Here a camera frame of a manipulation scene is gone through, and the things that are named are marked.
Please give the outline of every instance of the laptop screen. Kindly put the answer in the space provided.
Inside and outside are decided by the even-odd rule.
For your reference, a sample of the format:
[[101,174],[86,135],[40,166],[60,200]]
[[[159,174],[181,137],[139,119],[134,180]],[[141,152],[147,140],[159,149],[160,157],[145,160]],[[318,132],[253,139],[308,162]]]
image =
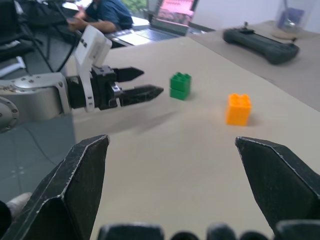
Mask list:
[[185,35],[188,31],[198,0],[162,0],[151,26]]

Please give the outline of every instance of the gray floor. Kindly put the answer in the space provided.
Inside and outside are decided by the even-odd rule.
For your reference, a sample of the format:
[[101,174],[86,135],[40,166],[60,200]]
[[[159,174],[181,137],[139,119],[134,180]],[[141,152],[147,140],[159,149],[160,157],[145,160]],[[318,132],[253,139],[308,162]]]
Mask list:
[[[46,42],[43,36],[38,37]],[[54,70],[61,64],[69,49],[69,44],[52,39],[49,61]],[[0,68],[14,62],[14,59],[2,62]],[[31,74],[49,73],[48,67],[36,51],[25,56],[25,63]],[[2,79],[10,80],[24,75],[26,72],[20,69]],[[33,192],[74,144],[71,116],[29,122],[0,134],[0,200],[6,202],[21,193]]]

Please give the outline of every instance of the window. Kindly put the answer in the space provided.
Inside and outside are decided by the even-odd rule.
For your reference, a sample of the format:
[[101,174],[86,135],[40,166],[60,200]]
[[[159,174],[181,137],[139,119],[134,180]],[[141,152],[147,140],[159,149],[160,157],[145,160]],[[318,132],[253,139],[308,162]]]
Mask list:
[[122,0],[134,17],[144,18],[144,10],[148,9],[148,0]]

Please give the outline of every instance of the hand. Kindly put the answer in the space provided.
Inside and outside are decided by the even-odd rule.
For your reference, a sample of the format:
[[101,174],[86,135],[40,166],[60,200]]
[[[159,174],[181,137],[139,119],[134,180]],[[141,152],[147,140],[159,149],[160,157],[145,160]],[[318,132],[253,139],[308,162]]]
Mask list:
[[80,18],[72,18],[67,20],[69,25],[69,30],[75,32],[76,30],[84,30],[88,23]]

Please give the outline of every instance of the black controller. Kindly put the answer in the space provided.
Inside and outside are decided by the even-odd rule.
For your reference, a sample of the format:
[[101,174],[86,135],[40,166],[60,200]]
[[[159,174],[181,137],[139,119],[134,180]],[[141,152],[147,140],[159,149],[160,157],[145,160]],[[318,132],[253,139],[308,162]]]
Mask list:
[[294,44],[296,39],[293,39],[290,43],[282,43],[256,34],[254,30],[248,29],[247,26],[248,23],[245,23],[243,28],[225,30],[223,40],[228,44],[238,44],[263,54],[268,62],[273,65],[283,64],[297,56],[299,47]]

